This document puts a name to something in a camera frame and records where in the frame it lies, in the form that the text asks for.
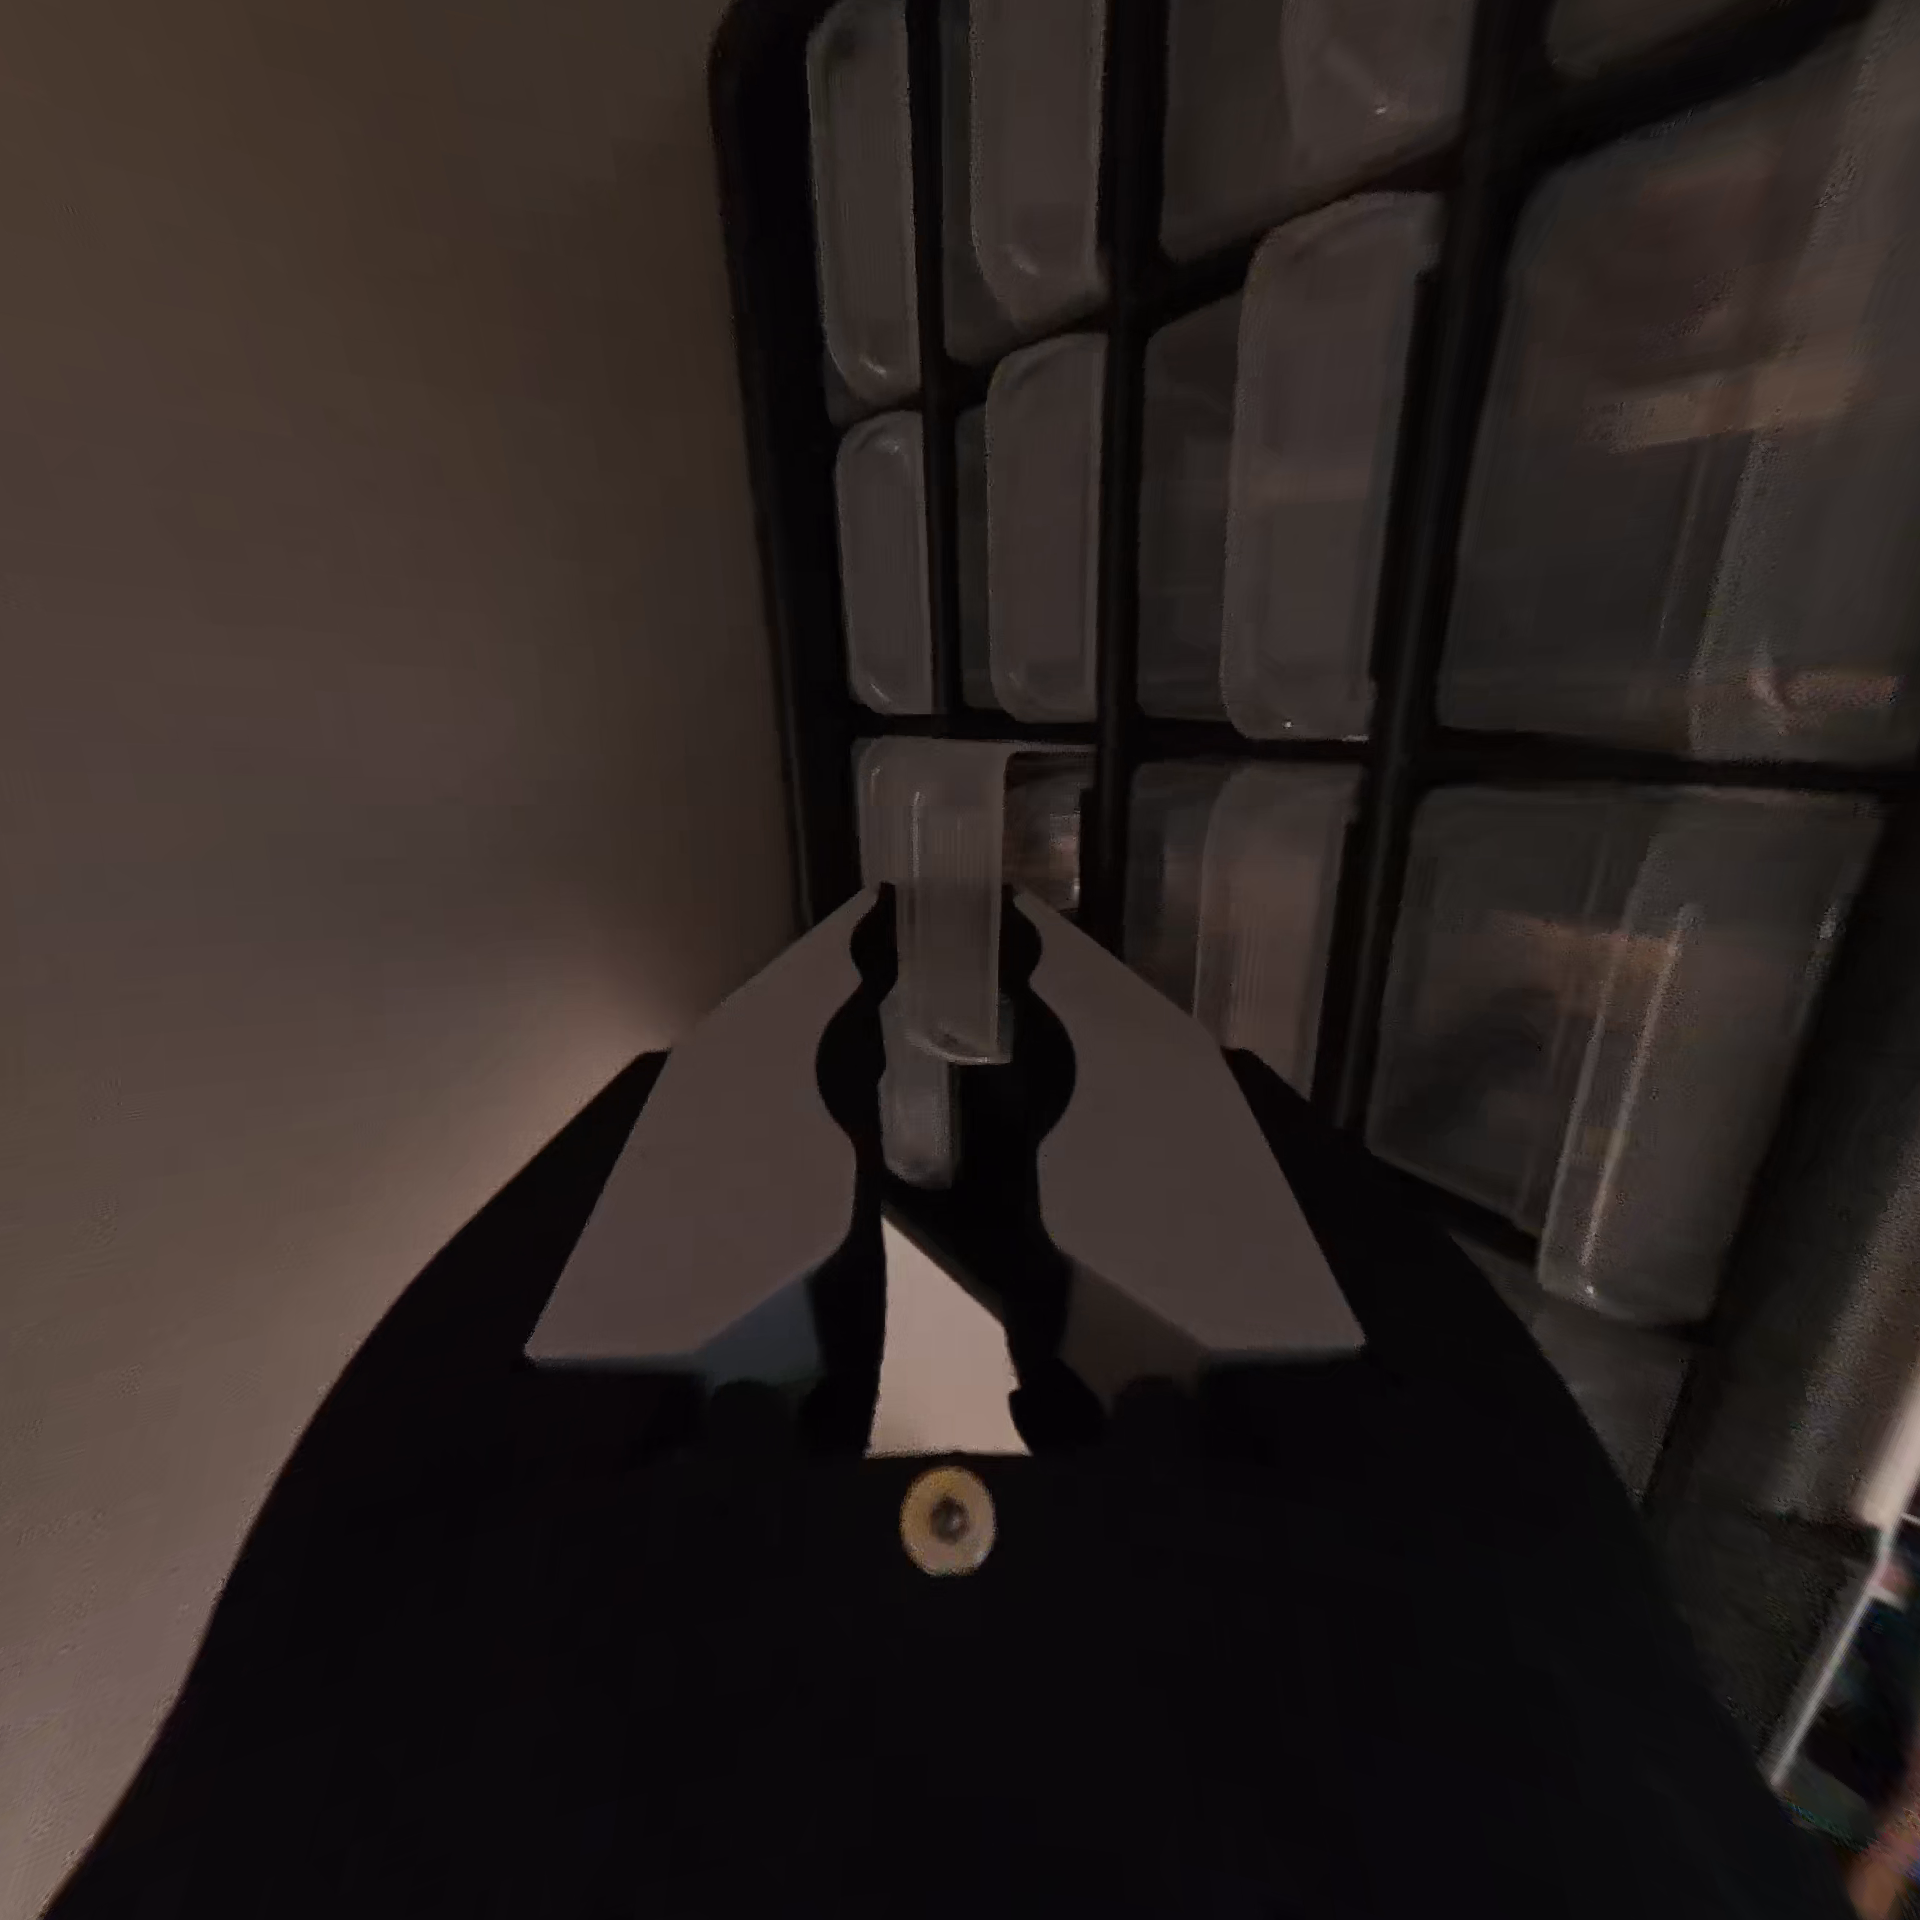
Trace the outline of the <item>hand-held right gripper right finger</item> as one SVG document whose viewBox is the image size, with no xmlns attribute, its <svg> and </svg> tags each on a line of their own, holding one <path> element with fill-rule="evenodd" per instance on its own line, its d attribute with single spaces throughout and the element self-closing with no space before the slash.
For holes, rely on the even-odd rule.
<svg viewBox="0 0 1920 1920">
<path fill-rule="evenodd" d="M 964 1272 L 1039 1453 L 1151 1384 L 1353 1359 L 1358 1311 L 1204 1029 L 1032 894 L 999 920 L 996 1062 L 960 1070 Z"/>
</svg>

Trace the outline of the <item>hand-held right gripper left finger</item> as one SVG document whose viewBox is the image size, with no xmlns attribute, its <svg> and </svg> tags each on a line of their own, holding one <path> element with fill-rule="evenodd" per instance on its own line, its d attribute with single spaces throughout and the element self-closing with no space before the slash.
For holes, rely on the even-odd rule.
<svg viewBox="0 0 1920 1920">
<path fill-rule="evenodd" d="M 526 1339 L 536 1366 L 759 1384 L 871 1445 L 886 1336 L 880 1005 L 895 890 L 830 912 L 675 1045 Z"/>
</svg>

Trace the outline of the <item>small clear plastic drawer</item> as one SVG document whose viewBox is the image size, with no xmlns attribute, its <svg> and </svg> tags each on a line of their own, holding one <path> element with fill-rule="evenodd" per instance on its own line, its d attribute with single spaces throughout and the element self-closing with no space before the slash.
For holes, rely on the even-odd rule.
<svg viewBox="0 0 1920 1920">
<path fill-rule="evenodd" d="M 864 885 L 896 901 L 896 986 L 880 1008 L 880 1149 L 926 1191 L 962 1166 L 962 1072 L 1012 1061 L 1002 986 L 1009 892 L 1074 916 L 1090 750 L 1032 739 L 871 736 L 856 746 Z"/>
</svg>

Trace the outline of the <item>black drawer cabinet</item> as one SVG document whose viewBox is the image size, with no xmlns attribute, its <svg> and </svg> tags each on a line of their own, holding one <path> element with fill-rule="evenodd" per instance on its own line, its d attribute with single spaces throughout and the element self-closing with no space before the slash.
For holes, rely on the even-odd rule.
<svg viewBox="0 0 1920 1920">
<path fill-rule="evenodd" d="M 1161 85 L 1147 66 L 1159 60 L 1147 45 L 1164 39 L 1164 5 L 1143 5 L 1137 30 L 1120 27 L 1113 83 L 1120 109 L 1120 164 L 1111 166 L 1118 220 L 1120 270 L 1113 280 L 1111 387 L 1107 438 L 1105 547 L 1100 548 L 1105 595 L 1103 692 L 1092 728 L 1023 726 L 986 720 L 945 706 L 928 723 L 882 723 L 864 714 L 849 691 L 841 616 L 838 532 L 832 508 L 832 452 L 852 418 L 830 416 L 826 371 L 826 320 L 818 279 L 818 215 L 811 187 L 807 107 L 807 37 L 835 5 L 735 5 L 711 48 L 711 126 L 723 180 L 727 268 L 737 312 L 743 404 L 751 431 L 751 474 L 759 519 L 759 558 L 776 638 L 776 676 L 785 734 L 785 772 L 796 827 L 800 912 L 818 920 L 859 880 L 857 799 L 852 755 L 871 736 L 1032 739 L 1090 750 L 1092 787 L 1081 826 L 1081 895 L 1074 916 L 1126 965 L 1122 885 L 1129 872 L 1127 774 L 1143 755 L 1159 758 L 1254 760 L 1283 751 L 1264 743 L 1207 750 L 1207 739 L 1227 739 L 1196 726 L 1159 726 L 1131 706 L 1137 672 L 1137 582 L 1126 566 L 1137 541 L 1135 492 L 1140 459 L 1139 362 L 1146 330 L 1166 303 L 1146 264 L 1147 215 L 1161 191 L 1159 130 Z M 1681 1496 L 1691 1469 L 1696 1428 L 1713 1416 L 1722 1346 L 1738 1309 L 1739 1267 L 1760 1224 L 1768 1189 L 1786 1184 L 1786 1140 L 1793 1109 L 1810 1103 L 1819 1082 L 1833 1078 L 1833 1053 L 1850 994 L 1873 979 L 1875 942 L 1910 944 L 1887 912 L 1887 890 L 1910 851 L 1916 827 L 1916 755 L 1891 774 L 1865 774 L 1865 796 L 1881 806 L 1879 839 L 1868 853 L 1856 895 L 1841 926 L 1838 948 L 1814 999 L 1799 1040 L 1783 1106 L 1768 1135 L 1768 1151 L 1735 1247 L 1722 1272 L 1715 1304 L 1689 1328 L 1633 1328 L 1603 1311 L 1587 1311 L 1537 1286 L 1532 1250 L 1503 1215 L 1484 1214 L 1452 1191 L 1416 1180 L 1375 1151 L 1366 1127 L 1366 1075 L 1360 1043 L 1346 1032 L 1368 989 L 1380 999 L 1390 957 L 1385 910 L 1402 886 L 1409 842 L 1409 796 L 1417 782 L 1399 780 L 1425 750 L 1425 723 L 1414 700 L 1393 706 L 1394 670 L 1434 672 L 1444 615 L 1444 566 L 1438 558 L 1447 510 L 1466 500 L 1470 394 L 1486 387 L 1494 362 L 1494 271 L 1508 247 L 1527 184 L 1520 155 L 1542 148 L 1542 164 L 1577 151 L 1583 136 L 1615 136 L 1633 130 L 1635 111 L 1666 118 L 1695 104 L 1715 104 L 1716 86 L 1758 85 L 1786 72 L 1809 55 L 1823 34 L 1859 22 L 1875 5 L 1491 5 L 1494 22 L 1476 39 L 1494 39 L 1473 72 L 1466 134 L 1467 229 L 1444 251 L 1432 326 L 1416 331 L 1411 478 L 1402 485 L 1396 515 L 1388 523 L 1388 741 L 1390 765 L 1375 791 L 1366 778 L 1360 815 L 1352 832 L 1360 886 L 1335 890 L 1334 968 L 1324 1005 L 1326 1046 L 1314 1051 L 1308 1098 L 1335 1130 L 1380 1164 L 1388 1180 L 1420 1211 L 1494 1258 L 1495 1272 L 1512 1284 L 1512 1301 L 1545 1343 L 1552 1363 L 1617 1456 L 1625 1480 L 1656 1504 Z M 924 351 L 935 367 L 922 391 L 943 398 L 943 139 L 931 116 L 931 88 L 939 45 L 939 5 L 908 5 L 915 66 L 908 91 L 919 126 L 919 166 L 926 190 L 919 211 L 922 271 L 918 310 L 924 315 Z M 1166 996 L 1146 973 L 1140 981 Z M 887 1205 L 904 1232 L 939 1258 L 955 1277 L 968 1277 L 962 1253 L 960 1172 L 953 1186 L 926 1191 L 886 1167 Z"/>
</svg>

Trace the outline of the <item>rows of clear cabinet drawers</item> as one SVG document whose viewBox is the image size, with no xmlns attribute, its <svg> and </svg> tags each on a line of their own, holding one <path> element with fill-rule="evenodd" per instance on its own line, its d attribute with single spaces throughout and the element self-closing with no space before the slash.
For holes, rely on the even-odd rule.
<svg viewBox="0 0 1920 1920">
<path fill-rule="evenodd" d="M 1388 523 L 1467 229 L 1491 5 L 1164 5 L 1164 290 L 1139 362 L 1122 948 L 1311 1090 L 1363 780 L 1390 765 Z M 849 691 L 1092 728 L 1120 164 L 1143 5 L 939 5 L 943 398 L 908 5 L 807 37 Z M 1916 755 L 1916 5 L 1542 164 L 1442 520 L 1390 957 L 1348 1014 L 1380 1158 L 1537 1286 L 1703 1324 L 1881 806 Z"/>
</svg>

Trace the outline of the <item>white frame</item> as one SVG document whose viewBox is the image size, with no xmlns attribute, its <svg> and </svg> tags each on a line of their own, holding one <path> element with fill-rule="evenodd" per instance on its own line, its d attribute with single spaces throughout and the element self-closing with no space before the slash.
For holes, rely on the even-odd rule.
<svg viewBox="0 0 1920 1920">
<path fill-rule="evenodd" d="M 1905 1492 L 1842 1591 L 1762 1771 L 1788 1811 L 1846 1850 L 1864 1847 L 1910 1784 L 1919 1730 L 1919 1506 Z"/>
</svg>

